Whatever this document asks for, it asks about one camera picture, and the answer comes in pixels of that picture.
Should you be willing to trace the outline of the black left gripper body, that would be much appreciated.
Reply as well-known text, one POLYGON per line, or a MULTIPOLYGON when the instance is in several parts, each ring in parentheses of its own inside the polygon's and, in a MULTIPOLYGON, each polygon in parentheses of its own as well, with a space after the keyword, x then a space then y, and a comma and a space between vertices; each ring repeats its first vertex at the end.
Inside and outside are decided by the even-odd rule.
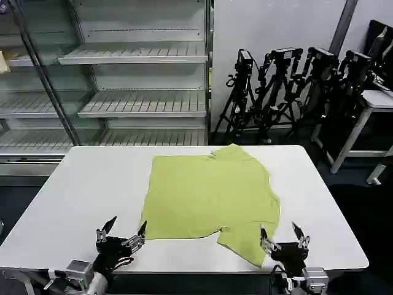
POLYGON ((96 243, 98 256, 93 263, 93 270, 98 273, 112 273, 134 261, 129 249, 121 243, 126 238, 114 237, 113 242, 96 243))

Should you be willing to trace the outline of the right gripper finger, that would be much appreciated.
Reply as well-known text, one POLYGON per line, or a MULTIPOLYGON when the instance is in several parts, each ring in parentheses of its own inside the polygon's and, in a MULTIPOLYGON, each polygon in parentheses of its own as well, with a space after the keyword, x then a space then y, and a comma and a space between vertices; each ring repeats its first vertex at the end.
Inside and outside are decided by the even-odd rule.
POLYGON ((292 222, 292 228, 298 240, 298 247, 299 248, 308 248, 310 237, 303 233, 301 227, 296 225, 296 223, 292 222))
POLYGON ((268 238, 267 231, 264 228, 263 224, 261 224, 260 226, 260 246, 262 247, 264 252, 266 252, 266 254, 269 256, 271 256, 271 254, 274 253, 275 251, 280 250, 280 246, 277 243, 272 242, 268 238))

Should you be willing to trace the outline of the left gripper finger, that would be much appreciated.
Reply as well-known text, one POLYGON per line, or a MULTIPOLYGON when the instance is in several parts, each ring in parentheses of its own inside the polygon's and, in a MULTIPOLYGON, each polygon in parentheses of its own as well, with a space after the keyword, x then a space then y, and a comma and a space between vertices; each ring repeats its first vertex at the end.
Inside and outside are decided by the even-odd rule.
POLYGON ((144 221, 136 235, 130 237, 128 240, 125 240, 121 243, 123 247, 129 249, 131 254, 139 251, 141 247, 145 244, 146 227, 147 221, 144 221))
POLYGON ((117 217, 114 216, 112 219, 108 220, 101 229, 96 230, 96 243, 106 243, 114 241, 114 237, 110 236, 109 233, 113 228, 116 219, 117 217))

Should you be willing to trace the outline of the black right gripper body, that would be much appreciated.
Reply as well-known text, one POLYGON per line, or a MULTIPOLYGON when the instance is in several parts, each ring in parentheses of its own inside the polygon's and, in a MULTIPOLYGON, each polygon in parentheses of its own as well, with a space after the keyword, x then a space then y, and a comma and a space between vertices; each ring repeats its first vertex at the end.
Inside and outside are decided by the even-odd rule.
POLYGON ((285 242, 278 243, 271 251, 270 257, 283 265, 288 276, 302 276, 308 254, 308 248, 299 247, 296 242, 285 242))

